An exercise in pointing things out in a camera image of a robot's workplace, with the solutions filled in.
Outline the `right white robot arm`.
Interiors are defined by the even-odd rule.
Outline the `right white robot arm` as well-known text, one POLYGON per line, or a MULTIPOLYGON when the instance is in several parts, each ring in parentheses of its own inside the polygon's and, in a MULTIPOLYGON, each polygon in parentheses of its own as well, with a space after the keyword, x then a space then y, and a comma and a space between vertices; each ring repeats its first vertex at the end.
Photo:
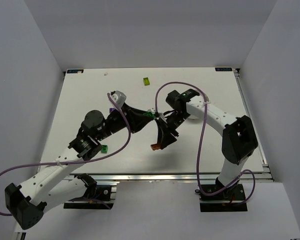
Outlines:
POLYGON ((157 142, 151 145, 152 150, 162 150, 176 142, 177 128, 189 117, 203 121, 220 134, 221 152, 224 156, 220 174, 211 190, 199 188, 199 192, 208 198, 215 196, 225 198, 236 187, 248 158, 258 148, 258 141, 252 120, 247 116, 233 116, 208 102, 194 89, 183 93, 170 92, 166 103, 172 108, 167 117, 160 116, 155 121, 158 127, 157 142))

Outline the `blue label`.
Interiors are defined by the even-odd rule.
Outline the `blue label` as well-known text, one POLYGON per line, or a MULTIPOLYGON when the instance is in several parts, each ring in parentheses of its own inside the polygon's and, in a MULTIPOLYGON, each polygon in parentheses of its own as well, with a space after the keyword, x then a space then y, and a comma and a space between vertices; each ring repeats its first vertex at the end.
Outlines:
POLYGON ((232 72, 233 69, 231 67, 215 67, 216 72, 232 72))
POLYGON ((66 74, 82 74, 84 69, 68 69, 66 74))

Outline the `orange lego brick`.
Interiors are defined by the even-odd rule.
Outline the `orange lego brick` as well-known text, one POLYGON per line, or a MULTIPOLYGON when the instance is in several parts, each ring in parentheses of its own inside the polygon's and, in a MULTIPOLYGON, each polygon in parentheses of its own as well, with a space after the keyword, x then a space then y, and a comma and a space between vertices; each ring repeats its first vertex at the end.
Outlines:
POLYGON ((161 144, 160 143, 151 144, 150 147, 153 151, 160 150, 161 144))

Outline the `blue label right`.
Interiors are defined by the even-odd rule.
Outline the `blue label right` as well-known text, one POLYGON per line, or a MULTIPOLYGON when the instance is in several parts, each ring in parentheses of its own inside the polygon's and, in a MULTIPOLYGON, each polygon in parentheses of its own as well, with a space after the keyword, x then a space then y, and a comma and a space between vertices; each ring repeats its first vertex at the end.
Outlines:
POLYGON ((232 72, 233 69, 231 67, 215 67, 216 72, 232 72))

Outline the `yellow-green lego brick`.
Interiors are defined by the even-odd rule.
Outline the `yellow-green lego brick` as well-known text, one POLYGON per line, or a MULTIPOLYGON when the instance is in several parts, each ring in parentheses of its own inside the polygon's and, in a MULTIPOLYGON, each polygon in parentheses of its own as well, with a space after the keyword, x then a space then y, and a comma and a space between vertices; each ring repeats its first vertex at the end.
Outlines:
POLYGON ((149 86, 149 85, 150 85, 150 80, 149 80, 148 77, 144 77, 144 78, 143 78, 143 84, 144 84, 145 86, 149 86))

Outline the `white divided round container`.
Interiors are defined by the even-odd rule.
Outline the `white divided round container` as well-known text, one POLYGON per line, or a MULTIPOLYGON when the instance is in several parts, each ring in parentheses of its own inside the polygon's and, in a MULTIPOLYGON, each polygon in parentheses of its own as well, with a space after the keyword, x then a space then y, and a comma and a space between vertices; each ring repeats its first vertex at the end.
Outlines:
POLYGON ((201 120, 200 118, 194 116, 194 115, 190 115, 190 116, 186 119, 186 121, 187 121, 188 123, 191 123, 191 124, 196 124, 196 123, 200 123, 202 120, 201 120))

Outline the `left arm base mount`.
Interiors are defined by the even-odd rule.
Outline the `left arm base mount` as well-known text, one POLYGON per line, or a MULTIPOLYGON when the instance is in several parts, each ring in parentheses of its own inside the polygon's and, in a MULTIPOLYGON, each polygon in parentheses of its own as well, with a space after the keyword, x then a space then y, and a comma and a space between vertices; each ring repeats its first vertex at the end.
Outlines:
POLYGON ((67 201, 63 204, 63 208, 68 210, 111 210, 116 199, 116 192, 115 185, 97 185, 93 193, 67 201))

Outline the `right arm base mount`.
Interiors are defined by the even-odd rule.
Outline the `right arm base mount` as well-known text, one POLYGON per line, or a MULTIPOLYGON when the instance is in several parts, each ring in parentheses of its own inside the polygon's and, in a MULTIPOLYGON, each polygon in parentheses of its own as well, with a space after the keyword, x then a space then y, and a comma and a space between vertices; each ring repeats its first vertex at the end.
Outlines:
POLYGON ((199 195, 200 211, 202 213, 247 212, 248 207, 242 184, 231 187, 217 195, 205 196, 199 189, 194 191, 199 195))

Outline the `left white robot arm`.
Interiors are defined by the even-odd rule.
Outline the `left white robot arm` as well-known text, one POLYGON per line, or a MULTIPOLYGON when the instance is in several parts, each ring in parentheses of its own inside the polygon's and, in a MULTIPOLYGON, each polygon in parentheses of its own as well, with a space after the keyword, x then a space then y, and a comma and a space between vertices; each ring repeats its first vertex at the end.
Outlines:
POLYGON ((123 105, 123 112, 113 110, 107 118, 99 110, 89 111, 79 131, 53 164, 44 167, 30 179, 5 190, 5 204, 23 230, 36 225, 44 213, 73 199, 94 199, 101 194, 97 182, 88 174, 77 175, 67 184, 61 181, 101 152, 101 141, 126 128, 137 133, 157 114, 123 105))

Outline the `green lego brick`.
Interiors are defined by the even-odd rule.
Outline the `green lego brick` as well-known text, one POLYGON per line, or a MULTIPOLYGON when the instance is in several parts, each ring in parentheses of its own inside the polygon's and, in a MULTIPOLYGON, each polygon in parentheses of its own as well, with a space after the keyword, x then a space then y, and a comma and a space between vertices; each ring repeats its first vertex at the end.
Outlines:
POLYGON ((155 117, 152 112, 146 112, 146 113, 144 113, 144 115, 147 117, 151 117, 151 118, 155 117))
POLYGON ((102 148, 101 148, 100 152, 103 153, 103 154, 107 154, 108 149, 109 149, 108 145, 102 145, 102 148))

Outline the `blue label left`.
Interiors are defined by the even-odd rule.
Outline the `blue label left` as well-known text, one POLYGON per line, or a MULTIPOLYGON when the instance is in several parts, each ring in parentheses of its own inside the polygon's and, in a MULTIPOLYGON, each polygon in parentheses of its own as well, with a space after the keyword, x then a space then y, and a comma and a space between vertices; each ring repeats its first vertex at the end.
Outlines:
POLYGON ((82 74, 84 69, 68 69, 66 74, 82 74))

